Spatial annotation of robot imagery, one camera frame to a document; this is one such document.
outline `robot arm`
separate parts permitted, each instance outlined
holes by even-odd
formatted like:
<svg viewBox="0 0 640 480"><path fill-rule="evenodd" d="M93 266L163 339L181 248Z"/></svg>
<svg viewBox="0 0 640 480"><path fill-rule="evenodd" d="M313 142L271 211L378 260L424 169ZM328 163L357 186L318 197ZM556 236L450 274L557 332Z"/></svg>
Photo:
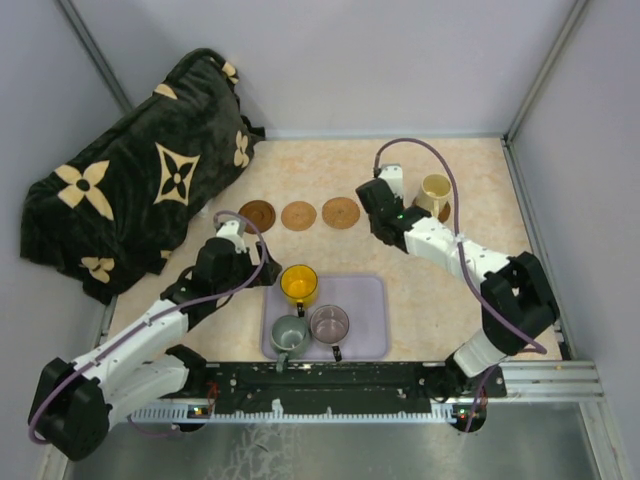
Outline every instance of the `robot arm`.
<svg viewBox="0 0 640 480"><path fill-rule="evenodd" d="M482 298L511 325L536 338L558 318L559 311L538 259L491 251L462 236L420 207L404 208L402 168L384 165L377 178L356 190L369 216L371 232L387 245L441 266L465 280L458 245L462 243L471 282ZM527 342L482 308L482 328L446 361L457 390L487 368L521 351Z"/></svg>
<svg viewBox="0 0 640 480"><path fill-rule="evenodd" d="M35 431L69 459L80 460L135 410L169 393L197 391L204 381L204 358L183 345L159 354L220 308L218 301L175 309L177 305L232 290L258 268L242 239L244 227L237 220L224 223L202 247L196 264L114 338L71 362L51 361L42 371L29 414L29 422L37 422ZM257 247L262 255L262 244ZM264 254L267 263L249 288L273 285L282 271L268 251ZM157 317L170 308L175 311ZM77 378L34 419L45 399L74 375Z"/></svg>

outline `wooden coaster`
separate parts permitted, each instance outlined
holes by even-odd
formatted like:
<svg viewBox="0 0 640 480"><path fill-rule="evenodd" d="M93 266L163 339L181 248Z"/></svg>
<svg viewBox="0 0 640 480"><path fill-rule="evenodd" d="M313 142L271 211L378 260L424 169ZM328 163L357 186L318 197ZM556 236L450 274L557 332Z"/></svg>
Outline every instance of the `wooden coaster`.
<svg viewBox="0 0 640 480"><path fill-rule="evenodd" d="M253 200L252 202L245 203L238 213L255 223L260 233L266 232L276 223L276 211L273 205L264 200ZM254 235L256 233L253 231L253 228L248 225L245 231Z"/></svg>
<svg viewBox="0 0 640 480"><path fill-rule="evenodd" d="M307 202L292 202L282 210L280 219L289 230L301 232L316 221L316 209Z"/></svg>
<svg viewBox="0 0 640 480"><path fill-rule="evenodd" d="M332 198L322 207L322 219L330 227L345 230L360 218L358 204L346 197Z"/></svg>

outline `purple tray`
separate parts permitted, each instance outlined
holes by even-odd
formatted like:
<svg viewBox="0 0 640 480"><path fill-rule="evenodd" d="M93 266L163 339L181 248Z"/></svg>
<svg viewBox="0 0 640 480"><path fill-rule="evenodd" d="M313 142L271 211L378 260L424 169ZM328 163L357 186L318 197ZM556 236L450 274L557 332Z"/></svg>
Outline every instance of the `purple tray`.
<svg viewBox="0 0 640 480"><path fill-rule="evenodd" d="M380 360L389 351L387 294L376 275L318 275L318 300L309 308L311 318L322 305L337 305L349 316L349 334L340 343L344 361ZM262 353L271 359L277 355L269 344L271 327L283 315L296 315L280 290L278 281L267 288L262 313ZM304 360L334 361L331 348L312 341Z"/></svg>

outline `white wall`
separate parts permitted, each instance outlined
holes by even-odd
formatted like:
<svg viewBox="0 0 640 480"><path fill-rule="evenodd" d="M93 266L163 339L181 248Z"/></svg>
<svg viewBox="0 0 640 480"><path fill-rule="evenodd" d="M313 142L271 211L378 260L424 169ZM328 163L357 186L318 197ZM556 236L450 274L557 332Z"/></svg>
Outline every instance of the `white wall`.
<svg viewBox="0 0 640 480"><path fill-rule="evenodd" d="M97 302L18 258L27 188L119 114L54 2L0 2L0 476L32 480L42 448L27 415L42 367L90 346Z"/></svg>
<svg viewBox="0 0 640 480"><path fill-rule="evenodd" d="M144 100L208 46L277 136L504 133L573 0L75 0Z"/></svg>
<svg viewBox="0 0 640 480"><path fill-rule="evenodd" d="M516 140L575 348L640 473L640 3L591 2Z"/></svg>

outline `mug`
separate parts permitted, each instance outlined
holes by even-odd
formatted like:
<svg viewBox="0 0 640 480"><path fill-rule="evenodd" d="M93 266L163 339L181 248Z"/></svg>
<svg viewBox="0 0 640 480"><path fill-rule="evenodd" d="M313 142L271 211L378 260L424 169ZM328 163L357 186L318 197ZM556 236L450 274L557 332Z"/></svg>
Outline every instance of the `mug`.
<svg viewBox="0 0 640 480"><path fill-rule="evenodd" d="M339 344L349 333L347 313L335 305L318 307L311 315L309 328L313 338L333 349L333 358L336 359L336 362L341 361L342 352Z"/></svg>
<svg viewBox="0 0 640 480"><path fill-rule="evenodd" d="M298 316L303 317L318 298L318 275L306 265L287 268L280 277L280 288L287 301L297 307Z"/></svg>
<svg viewBox="0 0 640 480"><path fill-rule="evenodd" d="M311 332L307 320L295 315L280 317L271 327L270 340L278 354L276 372L282 373L289 360L302 357L309 348Z"/></svg>
<svg viewBox="0 0 640 480"><path fill-rule="evenodd" d="M432 217L444 222L449 217L448 213L446 217L442 215L445 218L440 218L440 215L444 213L450 198L451 182L446 176L434 173L427 175L422 180L415 203L420 208L430 212Z"/></svg>

